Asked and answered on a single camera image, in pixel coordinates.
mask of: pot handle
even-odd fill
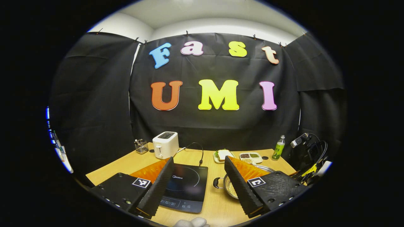
[[[219,186],[217,186],[217,185],[219,184],[219,179],[223,179],[223,177],[217,177],[217,178],[215,178],[215,179],[213,180],[213,186],[214,186],[215,188],[224,188],[224,187],[219,187]]]

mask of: induction cooktop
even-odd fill
[[[205,198],[208,167],[174,164],[160,205],[189,213],[200,213]]]

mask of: stainless steel pot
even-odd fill
[[[265,170],[265,171],[267,171],[269,173],[275,172],[275,170],[273,170],[273,169],[271,169],[269,167],[266,167],[266,166],[262,166],[262,165],[253,165],[253,166],[256,166],[256,167],[258,167],[258,168],[260,168],[262,170]],[[219,187],[218,186],[219,179],[223,179],[224,187]],[[215,178],[213,180],[213,186],[215,188],[224,188],[231,197],[233,197],[235,199],[238,199],[236,191],[234,190],[233,185],[231,184],[230,179],[227,176],[227,174],[225,175],[225,177],[217,177],[217,178]]]

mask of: white toaster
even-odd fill
[[[179,149],[178,133],[162,132],[153,138],[154,155],[156,158],[166,159],[174,156]]]

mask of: white ceiling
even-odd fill
[[[255,0],[142,0],[122,10],[153,29],[200,18],[237,18],[279,28],[297,37],[307,30]]]

